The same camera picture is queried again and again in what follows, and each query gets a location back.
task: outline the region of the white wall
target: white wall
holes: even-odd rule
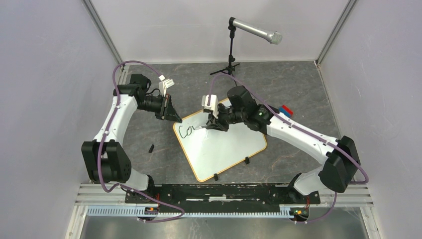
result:
[[[227,61],[231,16],[283,35],[280,45],[240,29],[238,61],[315,60],[347,0],[92,0],[124,60]]]
[[[63,238],[115,62],[78,0],[2,1],[0,32],[0,238]]]
[[[322,62],[386,239],[422,234],[422,1],[361,0]]]

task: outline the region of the metal frame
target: metal frame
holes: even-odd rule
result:
[[[127,84],[127,74],[129,74],[129,67],[130,65],[125,65],[123,71],[120,71],[119,79],[117,84],[118,85],[125,85]]]
[[[343,12],[341,13],[340,18],[338,19],[337,23],[334,26],[330,36],[328,37],[327,42],[325,43],[324,47],[322,48],[321,53],[319,54],[318,58],[315,60],[317,65],[321,64],[324,60],[325,56],[327,55],[328,50],[330,49],[331,45],[333,44],[334,40],[337,38],[338,33],[343,28],[344,23],[346,22],[347,18],[349,17],[350,13],[352,12],[355,4],[358,0],[349,0],[344,8]]]
[[[86,216],[120,216],[120,217],[150,217],[145,213],[146,207],[157,207],[157,204],[128,204],[125,203],[126,193],[123,190],[115,189],[106,193],[99,184],[81,184],[76,197],[71,220],[66,231],[66,239],[79,239]],[[329,207],[332,203],[334,193],[329,189],[319,191],[321,204],[311,207]],[[305,205],[280,205],[280,213],[262,214],[186,214],[189,218],[287,218],[286,210],[290,207],[304,207]],[[377,227],[374,212],[374,204],[366,185],[349,185],[344,193],[338,194],[336,208],[359,207],[364,219],[369,239],[381,239]],[[174,214],[158,214],[158,217],[171,217]]]
[[[101,36],[103,37],[105,43],[107,44],[108,48],[110,49],[114,59],[119,64],[123,62],[122,58],[120,57],[120,54],[114,45],[113,41],[111,40],[110,35],[108,34],[106,27],[104,26],[103,22],[101,21],[100,16],[98,15],[97,11],[95,10],[95,7],[91,0],[82,0],[82,3],[84,4],[85,8],[87,9],[89,15],[91,16],[95,26],[97,27],[98,31],[100,32]]]

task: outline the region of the whiteboard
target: whiteboard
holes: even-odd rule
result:
[[[230,106],[229,100],[221,101]],[[252,157],[267,147],[265,136],[250,130],[245,124],[231,124],[227,132],[215,129],[195,129],[189,135],[188,128],[198,128],[208,121],[208,113],[198,111],[173,125],[174,133],[199,182],[213,178]]]

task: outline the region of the blue block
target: blue block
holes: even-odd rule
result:
[[[280,108],[278,108],[278,110],[281,112],[281,113],[283,113],[285,116],[287,116],[287,117],[291,117],[292,115],[291,114],[289,114],[285,109],[283,109],[282,107],[280,107]]]

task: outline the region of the black mounting plate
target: black mounting plate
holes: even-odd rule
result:
[[[155,185],[159,200],[183,208],[187,213],[279,212],[280,204],[305,205],[307,197],[276,183],[242,184],[162,184]],[[320,204],[318,191],[309,195],[311,204]],[[125,203],[147,203],[136,194],[126,194]],[[179,212],[160,207],[162,213]]]

